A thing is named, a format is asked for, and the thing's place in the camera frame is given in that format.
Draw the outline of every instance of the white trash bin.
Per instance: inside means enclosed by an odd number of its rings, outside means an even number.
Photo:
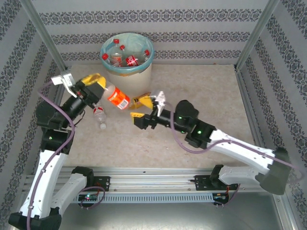
[[[150,52],[148,60],[136,67],[118,68],[109,65],[102,60],[102,55],[112,47],[113,39],[119,39],[119,45],[126,47],[125,54],[127,56],[137,52],[143,53],[144,50],[148,49]],[[135,33],[113,36],[102,45],[100,51],[100,59],[108,71],[109,81],[131,99],[149,91],[153,57],[154,48],[152,42],[147,37]]]

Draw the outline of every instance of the purple cable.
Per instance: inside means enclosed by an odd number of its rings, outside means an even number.
[[[175,141],[177,142],[177,144],[178,144],[183,150],[185,150],[185,151],[187,151],[187,152],[190,152],[190,153],[193,153],[193,154],[200,154],[200,153],[205,153],[205,152],[209,151],[210,149],[212,149],[214,146],[216,146],[216,145],[218,145],[218,144],[221,144],[221,143],[233,143],[233,144],[238,145],[238,146],[241,146],[241,147],[243,147],[243,148],[245,148],[245,149],[247,149],[247,150],[250,150],[250,151],[252,151],[252,152],[255,152],[255,153],[257,153],[257,154],[259,154],[259,155],[261,155],[261,156],[267,157],[267,158],[269,158],[269,159],[271,159],[271,160],[273,160],[273,161],[277,161],[277,162],[279,162],[279,163],[281,163],[281,164],[284,164],[284,165],[286,165],[286,166],[289,166],[290,168],[293,168],[293,169],[296,169],[296,170],[300,171],[300,172],[301,172],[301,177],[298,178],[298,179],[296,179],[296,180],[290,181],[289,184],[295,184],[295,183],[301,181],[301,180],[305,177],[304,171],[301,170],[299,167],[297,167],[297,166],[295,166],[295,165],[293,165],[293,164],[290,164],[290,163],[288,163],[288,162],[285,162],[285,161],[283,161],[283,160],[281,160],[281,159],[278,159],[278,158],[269,156],[269,155],[267,155],[267,154],[265,154],[265,153],[263,153],[263,152],[260,152],[260,151],[258,151],[258,150],[256,150],[256,149],[253,149],[253,148],[251,148],[251,147],[249,147],[249,146],[246,146],[246,145],[244,145],[244,144],[242,144],[242,143],[240,143],[240,142],[234,141],[234,140],[218,140],[218,141],[214,142],[212,145],[210,145],[209,147],[207,147],[206,149],[199,150],[199,151],[195,151],[195,150],[188,149],[187,147],[185,147],[185,146],[181,143],[181,141],[180,141],[180,140],[178,139],[178,137],[177,137],[176,130],[175,130],[175,125],[174,125],[174,108],[173,108],[173,106],[172,106],[170,103],[168,103],[168,102],[165,102],[165,104],[167,104],[167,105],[171,108],[171,121],[170,121],[171,124],[170,124],[170,125],[171,125],[171,130],[172,130],[172,133],[173,133],[173,137],[174,137]]]
[[[106,191],[103,187],[100,187],[100,186],[87,187],[87,188],[82,189],[80,192],[83,192],[83,191],[86,191],[86,190],[89,190],[89,189],[93,189],[93,188],[101,189],[104,192],[104,195],[102,196],[101,200],[99,200],[96,204],[93,204],[90,207],[86,207],[86,209],[92,209],[92,208],[96,207],[97,205],[99,205],[105,199]],[[80,203],[81,208],[85,208],[85,207],[82,206],[83,201],[86,201],[86,200],[81,201],[81,203]]]
[[[67,138],[67,140],[52,154],[52,156],[48,159],[48,161],[45,163],[44,167],[42,168],[42,170],[40,171],[38,177],[37,177],[37,180],[34,184],[34,187],[33,187],[33,191],[32,191],[32,194],[31,194],[31,198],[30,198],[30,204],[29,204],[29,210],[28,210],[28,216],[27,216],[27,230],[30,230],[31,229],[31,226],[30,226],[30,220],[31,220],[31,213],[32,213],[32,209],[30,208],[32,205],[33,205],[33,202],[34,202],[34,197],[35,197],[35,193],[37,191],[37,187],[38,187],[38,184],[39,184],[39,181],[40,179],[42,178],[43,176],[43,173],[44,171],[46,170],[47,166],[50,164],[50,162],[52,161],[52,159],[62,150],[62,148],[64,148],[72,139],[74,133],[75,133],[75,125],[73,124],[71,118],[60,108],[58,107],[55,103],[53,103],[50,99],[48,99],[47,97],[45,97],[41,91],[43,88],[51,85],[52,82],[49,82],[45,85],[43,85],[43,87],[41,87],[39,90],[38,90],[38,95],[43,98],[47,103],[49,103],[51,106],[53,106],[56,110],[58,110],[69,122],[70,126],[71,126],[71,134],[69,135],[69,137]]]

